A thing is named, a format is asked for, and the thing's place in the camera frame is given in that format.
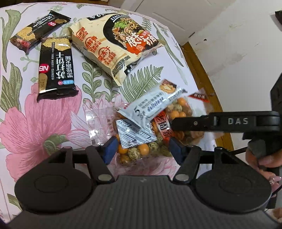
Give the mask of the right hand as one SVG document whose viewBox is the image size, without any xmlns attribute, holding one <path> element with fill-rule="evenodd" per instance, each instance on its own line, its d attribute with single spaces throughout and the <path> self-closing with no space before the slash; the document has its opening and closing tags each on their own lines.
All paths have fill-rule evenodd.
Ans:
<svg viewBox="0 0 282 229">
<path fill-rule="evenodd" d="M 247 161 L 249 166 L 259 172 L 269 181 L 272 193 L 274 193 L 281 186 L 279 184 L 279 182 L 281 181 L 281 176 L 278 176 L 275 173 L 266 170 L 267 168 L 281 167 L 281 150 L 272 155 L 257 159 L 250 148 L 247 147 L 245 160 Z"/>
</svg>

